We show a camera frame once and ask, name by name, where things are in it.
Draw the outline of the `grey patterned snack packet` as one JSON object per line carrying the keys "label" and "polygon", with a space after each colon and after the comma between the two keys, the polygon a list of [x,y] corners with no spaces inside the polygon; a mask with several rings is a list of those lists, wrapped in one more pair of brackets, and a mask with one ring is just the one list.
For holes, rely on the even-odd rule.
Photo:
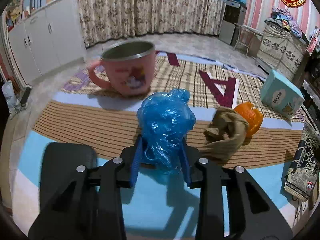
{"label": "grey patterned snack packet", "polygon": [[319,176],[319,134],[304,124],[295,156],[285,176],[284,190],[303,202],[309,200]]}

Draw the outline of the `blue plastic bag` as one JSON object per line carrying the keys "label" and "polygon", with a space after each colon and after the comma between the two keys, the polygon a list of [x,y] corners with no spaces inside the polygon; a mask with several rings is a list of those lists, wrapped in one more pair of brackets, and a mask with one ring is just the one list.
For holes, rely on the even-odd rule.
{"label": "blue plastic bag", "polygon": [[189,91],[174,88],[148,96],[137,111],[141,135],[146,142],[142,162],[154,165],[164,174],[181,170],[179,150],[183,138],[196,123],[188,106]]}

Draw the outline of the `crumpled brown paper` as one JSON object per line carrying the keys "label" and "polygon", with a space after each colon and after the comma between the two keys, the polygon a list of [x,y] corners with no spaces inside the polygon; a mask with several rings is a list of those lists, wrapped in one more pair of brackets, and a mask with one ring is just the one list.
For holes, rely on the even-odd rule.
{"label": "crumpled brown paper", "polygon": [[199,148],[204,156],[229,160],[242,146],[249,123],[235,110],[219,107],[205,130],[207,144]]}

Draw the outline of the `colourful cartoon blanket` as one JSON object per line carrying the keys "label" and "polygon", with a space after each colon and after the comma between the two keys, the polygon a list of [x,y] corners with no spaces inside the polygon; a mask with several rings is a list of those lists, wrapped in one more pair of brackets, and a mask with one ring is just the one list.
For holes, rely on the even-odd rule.
{"label": "colourful cartoon blanket", "polygon": [[27,233],[40,212],[41,164],[53,142],[87,145],[97,164],[120,156],[139,136],[142,164],[132,189],[123,189],[129,237],[193,238],[200,192],[183,180],[182,141],[225,168],[246,168],[294,233],[307,223],[314,200],[284,189],[307,120],[297,99],[262,102],[264,80],[215,61],[160,53],[147,94],[122,96],[75,74],[50,100],[26,137],[12,189],[13,219]]}

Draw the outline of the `orange peel piece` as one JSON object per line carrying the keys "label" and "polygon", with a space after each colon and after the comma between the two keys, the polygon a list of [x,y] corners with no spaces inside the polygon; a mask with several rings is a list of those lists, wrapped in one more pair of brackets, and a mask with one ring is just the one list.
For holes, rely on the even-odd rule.
{"label": "orange peel piece", "polygon": [[263,123],[263,114],[251,102],[241,103],[234,110],[248,122],[246,137],[251,138],[260,129]]}

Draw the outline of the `teal cardboard box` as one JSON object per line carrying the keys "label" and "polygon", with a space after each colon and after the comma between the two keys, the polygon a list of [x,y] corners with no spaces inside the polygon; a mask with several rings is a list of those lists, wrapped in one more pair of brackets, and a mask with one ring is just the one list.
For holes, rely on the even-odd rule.
{"label": "teal cardboard box", "polygon": [[287,119],[291,119],[304,102],[300,89],[274,69],[260,90],[260,98],[262,103]]}

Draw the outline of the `pink metal mug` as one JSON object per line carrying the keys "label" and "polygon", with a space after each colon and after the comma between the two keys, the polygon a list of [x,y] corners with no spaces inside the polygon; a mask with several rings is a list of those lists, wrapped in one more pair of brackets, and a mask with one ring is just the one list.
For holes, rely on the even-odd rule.
{"label": "pink metal mug", "polygon": [[103,89],[114,88],[123,96],[145,94],[156,65],[155,45],[148,41],[113,44],[88,67],[91,81]]}

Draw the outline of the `covered beige dresser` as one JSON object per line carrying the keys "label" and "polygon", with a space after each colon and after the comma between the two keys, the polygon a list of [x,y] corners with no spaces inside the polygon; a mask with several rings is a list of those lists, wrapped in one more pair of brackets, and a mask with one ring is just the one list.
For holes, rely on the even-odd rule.
{"label": "covered beige dresser", "polygon": [[257,58],[292,81],[305,50],[300,39],[276,23],[266,21]]}

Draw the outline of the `white cabinet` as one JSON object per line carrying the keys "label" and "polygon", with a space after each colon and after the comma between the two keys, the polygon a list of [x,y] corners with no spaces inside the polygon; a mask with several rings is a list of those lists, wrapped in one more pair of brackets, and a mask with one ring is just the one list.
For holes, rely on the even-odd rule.
{"label": "white cabinet", "polygon": [[30,85],[53,70],[86,60],[78,0],[53,0],[9,31],[18,71]]}

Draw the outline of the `small wooden stool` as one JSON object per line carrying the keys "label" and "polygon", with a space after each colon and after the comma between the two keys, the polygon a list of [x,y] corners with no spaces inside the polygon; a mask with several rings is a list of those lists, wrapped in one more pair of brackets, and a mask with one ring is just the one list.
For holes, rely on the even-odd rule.
{"label": "small wooden stool", "polygon": [[246,48],[245,55],[246,57],[248,57],[248,52],[252,45],[253,39],[258,37],[263,37],[263,32],[244,24],[240,25],[236,23],[235,26],[238,30],[238,37],[236,38],[236,43],[233,49],[236,50],[238,45],[245,47]]}

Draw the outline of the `floral beige curtain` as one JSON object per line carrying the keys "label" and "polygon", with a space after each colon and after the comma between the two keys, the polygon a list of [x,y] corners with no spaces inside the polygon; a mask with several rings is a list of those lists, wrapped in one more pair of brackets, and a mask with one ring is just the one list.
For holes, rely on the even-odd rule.
{"label": "floral beige curtain", "polygon": [[145,34],[218,35],[222,0],[78,0],[85,46]]}

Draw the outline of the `pile of folded clothes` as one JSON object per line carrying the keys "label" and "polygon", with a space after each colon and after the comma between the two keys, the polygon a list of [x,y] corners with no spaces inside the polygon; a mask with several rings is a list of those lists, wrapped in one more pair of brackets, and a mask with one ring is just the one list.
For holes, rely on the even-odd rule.
{"label": "pile of folded clothes", "polygon": [[286,29],[297,38],[302,37],[302,30],[296,19],[287,9],[272,8],[271,17],[265,20],[265,23],[272,22],[283,29]]}

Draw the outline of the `dark water dispenser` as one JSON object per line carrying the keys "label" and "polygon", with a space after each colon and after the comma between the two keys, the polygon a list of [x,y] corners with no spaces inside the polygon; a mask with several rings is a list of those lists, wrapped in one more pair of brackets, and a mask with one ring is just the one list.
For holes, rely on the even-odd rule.
{"label": "dark water dispenser", "polygon": [[219,39],[235,46],[239,35],[239,26],[243,25],[247,8],[243,3],[227,0],[221,24]]}

